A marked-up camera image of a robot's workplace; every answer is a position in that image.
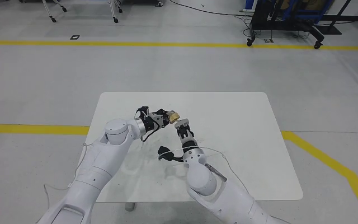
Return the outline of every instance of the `table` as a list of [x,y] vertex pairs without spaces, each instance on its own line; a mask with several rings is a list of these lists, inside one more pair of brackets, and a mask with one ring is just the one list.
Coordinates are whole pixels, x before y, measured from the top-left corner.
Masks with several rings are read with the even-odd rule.
[[[105,92],[100,96],[86,143],[101,135],[107,121],[133,118],[137,108],[175,110],[189,118],[199,146],[221,151],[256,200],[299,200],[303,192],[263,92]],[[130,147],[121,169],[97,202],[188,202],[183,164],[158,161],[160,146],[181,148],[173,125]],[[225,160],[204,150],[208,163],[235,179]]]

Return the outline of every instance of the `yellow floor line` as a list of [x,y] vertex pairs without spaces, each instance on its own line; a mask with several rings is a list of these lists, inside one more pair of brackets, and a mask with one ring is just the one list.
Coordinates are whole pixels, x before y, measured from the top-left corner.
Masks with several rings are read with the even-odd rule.
[[0,124],[3,134],[77,134],[87,135],[89,126]]
[[[17,41],[0,40],[0,45],[53,45],[53,46],[161,46],[192,48],[248,48],[246,44],[226,43],[171,43],[171,42],[110,42],[110,41]],[[253,44],[250,48],[313,50],[312,45]],[[358,50],[358,46],[322,46],[321,50]]]
[[310,143],[306,142],[299,136],[297,136],[293,132],[286,132],[282,131],[282,136],[285,140],[289,140],[293,142],[293,144],[297,145],[298,147],[302,148],[312,156],[316,157],[318,160],[335,170],[337,173],[344,176],[349,184],[351,185],[351,188],[356,195],[356,198],[358,199],[358,176],[355,174],[352,170],[348,169],[347,167],[343,166],[336,160],[334,160],[329,155],[325,154],[318,148],[314,147]]
[[[68,134],[68,135],[87,135],[89,126],[61,126],[61,125],[21,125],[21,124],[0,124],[0,133],[3,134]],[[358,176],[343,166],[329,155],[306,142],[293,132],[282,131],[285,140],[307,151],[309,154],[344,176],[358,199]]]

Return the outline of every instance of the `white floor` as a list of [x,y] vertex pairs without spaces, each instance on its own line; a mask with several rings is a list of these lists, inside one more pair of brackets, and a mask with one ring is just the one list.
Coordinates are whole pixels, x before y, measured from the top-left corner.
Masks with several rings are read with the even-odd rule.
[[[181,0],[237,13],[234,0]],[[0,2],[0,40],[245,43],[237,18],[164,7],[123,5],[116,25],[106,1]],[[327,45],[358,45],[358,25],[339,25]],[[257,43],[264,43],[264,33]],[[274,32],[275,44],[312,45]],[[106,91],[263,91],[281,130],[297,131],[358,173],[358,52],[287,49],[0,45],[0,124],[89,125]],[[46,210],[42,184],[66,186],[85,136],[0,135],[0,223],[34,223]],[[292,224],[356,223],[358,200],[346,179],[286,142],[304,196],[260,204]],[[63,192],[50,192],[51,202]],[[196,203],[97,203],[92,223],[219,223]]]

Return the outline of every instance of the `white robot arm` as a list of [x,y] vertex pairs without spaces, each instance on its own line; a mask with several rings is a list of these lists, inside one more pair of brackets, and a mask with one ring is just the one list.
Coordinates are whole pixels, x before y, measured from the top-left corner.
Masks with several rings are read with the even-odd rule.
[[[188,119],[175,124],[180,137],[183,156],[174,157],[168,148],[160,147],[159,159],[183,161],[189,168],[186,176],[189,195],[208,209],[225,224],[278,224],[281,219],[267,214],[248,192],[228,180],[224,175],[206,162],[204,151],[197,146],[194,133],[190,130]],[[217,190],[215,175],[221,180]]]
[[65,197],[51,206],[38,224],[91,223],[95,201],[103,187],[119,170],[132,142],[179,118],[174,111],[161,109],[149,113],[148,107],[145,106],[137,112],[140,112],[140,116],[136,119],[115,119],[106,124],[104,134],[87,150],[78,175]]

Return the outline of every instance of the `white cable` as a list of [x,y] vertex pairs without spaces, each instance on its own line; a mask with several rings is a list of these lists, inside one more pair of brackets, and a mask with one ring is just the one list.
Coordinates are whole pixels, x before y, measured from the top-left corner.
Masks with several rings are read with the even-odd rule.
[[55,189],[55,190],[68,190],[68,189],[72,186],[74,180],[76,179],[77,170],[78,170],[78,168],[80,167],[80,165],[82,164],[82,162],[83,162],[83,160],[84,160],[84,157],[86,156],[87,146],[90,146],[90,145],[92,145],[92,144],[93,144],[93,143],[91,143],[91,144],[83,143],[83,146],[85,146],[84,154],[83,154],[83,156],[82,156],[81,161],[79,162],[78,166],[76,167],[76,169],[75,169],[75,171],[74,171],[73,180],[71,181],[71,183],[70,183],[66,188],[56,188],[56,187],[51,186],[51,185],[49,185],[49,184],[44,184],[44,185],[43,185],[43,186],[44,186],[44,192],[45,192],[46,198],[47,198],[47,210],[50,209],[50,196],[49,196],[49,193],[48,193],[48,191],[47,191],[46,186],[48,186],[48,187],[50,187],[50,188],[52,188],[52,189]]
[[[240,181],[240,183],[244,186],[244,188],[245,188],[245,190],[247,191],[247,193],[250,194],[250,193],[248,192],[246,186],[244,185],[244,183],[243,183],[243,182],[241,181],[241,179],[239,178],[239,176],[233,171],[233,169],[232,169],[231,166],[230,166],[230,163],[229,163],[228,159],[226,158],[226,156],[225,156],[222,152],[220,152],[220,151],[218,151],[218,150],[214,150],[214,149],[212,149],[212,148],[208,148],[208,147],[203,147],[203,146],[197,146],[197,147],[198,147],[198,148],[206,148],[207,150],[212,150],[212,151],[215,151],[215,152],[220,153],[221,156],[226,160],[226,163],[228,164],[228,166],[229,166],[231,172],[236,176],[236,178],[237,178],[237,179]],[[160,154],[160,155],[158,156],[158,159],[160,160],[160,157],[161,157],[162,155],[164,155],[164,154],[167,154],[167,153],[170,153],[170,152],[179,151],[179,150],[184,150],[184,149],[186,149],[186,148],[192,148],[192,146],[188,146],[188,147],[184,147],[184,148],[179,148],[179,149],[177,149],[177,150],[171,150],[171,151],[168,151],[168,152],[164,152],[164,153],[162,153],[162,154]]]

